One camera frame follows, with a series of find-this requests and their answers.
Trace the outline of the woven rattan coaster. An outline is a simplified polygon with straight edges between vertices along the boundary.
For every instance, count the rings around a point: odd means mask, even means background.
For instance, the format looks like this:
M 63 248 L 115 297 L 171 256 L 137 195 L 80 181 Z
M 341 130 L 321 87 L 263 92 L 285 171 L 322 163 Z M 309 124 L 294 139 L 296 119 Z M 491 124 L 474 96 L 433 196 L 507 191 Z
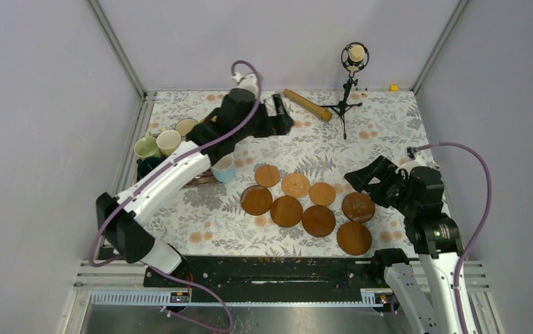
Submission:
M 301 173 L 291 173 L 283 178 L 281 189 L 286 196 L 302 198 L 310 190 L 310 181 Z

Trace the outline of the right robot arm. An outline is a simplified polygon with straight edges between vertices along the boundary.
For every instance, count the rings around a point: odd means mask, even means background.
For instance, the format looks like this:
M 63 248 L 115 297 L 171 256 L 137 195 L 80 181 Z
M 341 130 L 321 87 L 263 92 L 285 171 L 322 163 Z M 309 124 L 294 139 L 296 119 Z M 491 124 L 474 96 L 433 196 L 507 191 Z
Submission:
M 417 160 L 401 166 L 380 156 L 368 166 L 344 175 L 357 192 L 378 206 L 396 209 L 422 265 L 430 295 L 413 277 L 405 252 L 375 252 L 370 276 L 389 286 L 414 333 L 477 333 L 459 266 L 463 243 L 454 220 L 443 212 L 444 184 L 438 170 Z

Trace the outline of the dark scuffed brown coaster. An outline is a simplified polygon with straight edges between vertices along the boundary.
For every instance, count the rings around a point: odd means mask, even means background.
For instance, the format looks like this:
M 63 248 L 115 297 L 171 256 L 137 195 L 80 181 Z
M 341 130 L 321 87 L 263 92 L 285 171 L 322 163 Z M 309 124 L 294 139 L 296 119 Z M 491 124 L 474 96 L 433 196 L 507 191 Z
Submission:
M 374 217 L 376 207 L 367 194 L 353 192 L 344 197 L 342 212 L 350 221 L 366 223 Z

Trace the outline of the light cork coaster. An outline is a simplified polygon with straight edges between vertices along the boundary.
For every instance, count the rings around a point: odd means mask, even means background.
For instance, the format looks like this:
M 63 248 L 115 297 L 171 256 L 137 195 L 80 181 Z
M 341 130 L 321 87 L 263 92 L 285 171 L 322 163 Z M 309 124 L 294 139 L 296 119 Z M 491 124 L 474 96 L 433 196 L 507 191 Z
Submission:
M 260 186 L 273 187 L 280 181 L 280 171 L 272 165 L 260 166 L 255 171 L 255 181 Z
M 328 183 L 317 182 L 310 187 L 309 197 L 316 205 L 329 206 L 335 202 L 336 191 Z

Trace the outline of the dark green mug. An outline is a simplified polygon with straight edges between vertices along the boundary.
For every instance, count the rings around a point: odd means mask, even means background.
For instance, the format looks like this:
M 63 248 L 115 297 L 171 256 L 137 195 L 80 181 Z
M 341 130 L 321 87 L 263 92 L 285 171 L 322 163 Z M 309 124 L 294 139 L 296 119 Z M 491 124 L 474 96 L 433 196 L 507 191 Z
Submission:
M 137 180 L 141 180 L 146 175 L 151 173 L 156 167 L 162 163 L 163 159 L 161 157 L 147 157 L 144 159 L 138 159 L 136 161 L 136 177 Z

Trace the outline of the light blue mug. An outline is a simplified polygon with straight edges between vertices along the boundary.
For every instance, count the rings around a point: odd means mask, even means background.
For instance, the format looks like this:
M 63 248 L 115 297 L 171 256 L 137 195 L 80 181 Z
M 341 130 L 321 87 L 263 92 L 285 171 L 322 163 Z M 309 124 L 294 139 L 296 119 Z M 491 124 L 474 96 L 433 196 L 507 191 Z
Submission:
M 233 155 L 225 155 L 211 167 L 211 171 L 218 182 L 229 183 L 233 181 L 236 175 L 236 166 Z

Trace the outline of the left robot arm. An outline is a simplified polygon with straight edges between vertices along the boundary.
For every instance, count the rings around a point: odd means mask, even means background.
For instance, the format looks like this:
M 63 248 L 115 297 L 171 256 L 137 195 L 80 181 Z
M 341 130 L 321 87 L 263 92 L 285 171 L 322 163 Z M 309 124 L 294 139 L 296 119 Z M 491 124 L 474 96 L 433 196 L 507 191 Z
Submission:
M 238 142 L 248 137 L 287 135 L 294 121 L 281 95 L 275 93 L 271 98 L 275 111 L 272 116 L 259 93 L 233 88 L 224 95 L 221 105 L 195 125 L 176 151 L 152 172 L 116 196 L 107 192 L 98 196 L 98 231 L 92 247 L 104 237 L 118 254 L 100 263 L 90 258 L 89 264 L 99 267 L 116 260 L 141 262 L 160 269 L 169 285 L 181 285 L 188 270 L 182 256 L 171 245 L 153 237 L 142 224 L 175 192 L 232 153 Z

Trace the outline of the glossy brown coaster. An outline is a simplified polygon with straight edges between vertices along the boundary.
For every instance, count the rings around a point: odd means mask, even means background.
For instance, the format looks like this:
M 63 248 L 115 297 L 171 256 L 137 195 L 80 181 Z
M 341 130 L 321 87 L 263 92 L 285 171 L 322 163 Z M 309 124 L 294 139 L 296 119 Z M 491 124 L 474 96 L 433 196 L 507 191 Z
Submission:
M 266 187 L 253 185 L 243 191 L 240 198 L 241 208 L 252 216 L 261 216 L 268 212 L 273 196 Z

